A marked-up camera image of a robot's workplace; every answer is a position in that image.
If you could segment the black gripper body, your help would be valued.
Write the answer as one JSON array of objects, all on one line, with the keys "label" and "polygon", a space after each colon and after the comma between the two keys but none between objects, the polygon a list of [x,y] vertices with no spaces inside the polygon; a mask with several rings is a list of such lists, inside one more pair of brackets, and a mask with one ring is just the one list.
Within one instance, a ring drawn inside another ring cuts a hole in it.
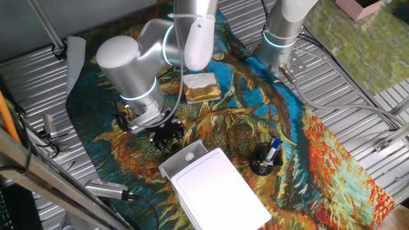
[{"label": "black gripper body", "polygon": [[184,129],[183,123],[176,119],[169,119],[165,123],[149,128],[151,133],[149,139],[152,144],[164,144],[165,142],[172,141],[174,138],[179,141],[183,139]]}]

